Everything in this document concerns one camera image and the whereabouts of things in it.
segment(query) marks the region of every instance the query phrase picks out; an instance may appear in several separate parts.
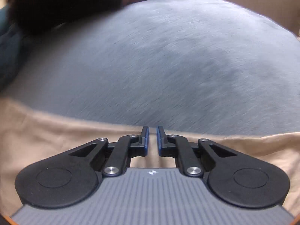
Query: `teal fabric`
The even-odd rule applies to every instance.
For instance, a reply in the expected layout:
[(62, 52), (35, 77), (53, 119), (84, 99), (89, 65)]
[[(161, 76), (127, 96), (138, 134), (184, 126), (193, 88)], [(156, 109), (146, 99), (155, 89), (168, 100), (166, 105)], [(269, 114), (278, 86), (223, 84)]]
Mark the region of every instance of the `teal fabric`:
[(0, 9), (0, 90), (18, 73), (26, 51), (22, 34), (9, 23), (7, 9)]

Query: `silver bolt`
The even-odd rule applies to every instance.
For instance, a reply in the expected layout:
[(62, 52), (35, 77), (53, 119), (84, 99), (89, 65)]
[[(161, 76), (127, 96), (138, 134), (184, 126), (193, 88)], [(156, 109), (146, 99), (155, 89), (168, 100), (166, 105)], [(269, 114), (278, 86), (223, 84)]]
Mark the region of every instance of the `silver bolt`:
[(192, 166), (187, 169), (187, 172), (191, 175), (197, 175), (201, 173), (201, 169), (196, 166)]
[(117, 168), (115, 166), (109, 166), (109, 167), (104, 168), (104, 172), (106, 174), (113, 175), (113, 174), (116, 174), (119, 172), (119, 168)]

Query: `beige cloth surface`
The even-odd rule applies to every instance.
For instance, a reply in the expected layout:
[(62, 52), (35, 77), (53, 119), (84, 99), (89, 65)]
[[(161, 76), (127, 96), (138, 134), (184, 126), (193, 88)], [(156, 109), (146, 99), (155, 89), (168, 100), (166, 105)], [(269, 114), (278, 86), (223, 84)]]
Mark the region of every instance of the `beige cloth surface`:
[[(115, 142), (128, 134), (140, 134), (141, 127), (79, 121), (34, 111), (10, 99), (0, 99), (0, 213), (12, 215), (21, 207), (14, 188), (18, 172), (25, 166), (55, 154), (105, 137)], [(289, 176), (291, 188), (284, 207), (293, 215), (300, 212), (300, 133), (267, 137), (222, 137), (176, 133), (189, 141), (208, 138), (242, 153), (270, 162)], [(156, 132), (150, 129), (149, 154), (136, 157), (132, 167), (174, 167), (174, 159), (157, 153)]]

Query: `gray fabric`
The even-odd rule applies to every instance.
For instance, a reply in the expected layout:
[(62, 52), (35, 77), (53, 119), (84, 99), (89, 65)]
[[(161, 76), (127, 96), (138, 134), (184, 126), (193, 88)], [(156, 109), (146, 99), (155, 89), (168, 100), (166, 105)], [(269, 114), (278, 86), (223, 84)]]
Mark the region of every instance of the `gray fabric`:
[(74, 118), (209, 134), (300, 130), (300, 43), (222, 0), (150, 0), (40, 41), (5, 95)]

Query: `black object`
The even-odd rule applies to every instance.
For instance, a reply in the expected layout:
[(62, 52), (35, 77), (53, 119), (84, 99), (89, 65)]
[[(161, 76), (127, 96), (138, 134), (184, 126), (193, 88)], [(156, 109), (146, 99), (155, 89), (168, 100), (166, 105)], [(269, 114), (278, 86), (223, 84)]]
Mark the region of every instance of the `black object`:
[[(174, 157), (181, 173), (203, 177), (212, 193), (232, 205), (252, 209), (282, 205), (290, 189), (289, 178), (280, 168), (209, 139), (188, 142), (182, 136), (167, 136), (159, 126), (157, 144), (160, 156)], [(201, 172), (191, 175), (188, 170)]]
[[(125, 172), (130, 160), (146, 156), (149, 128), (140, 135), (121, 137), (109, 143), (99, 138), (24, 168), (15, 187), (23, 204), (40, 208), (62, 208), (89, 197), (104, 177)], [(113, 169), (110, 173), (105, 168)]]

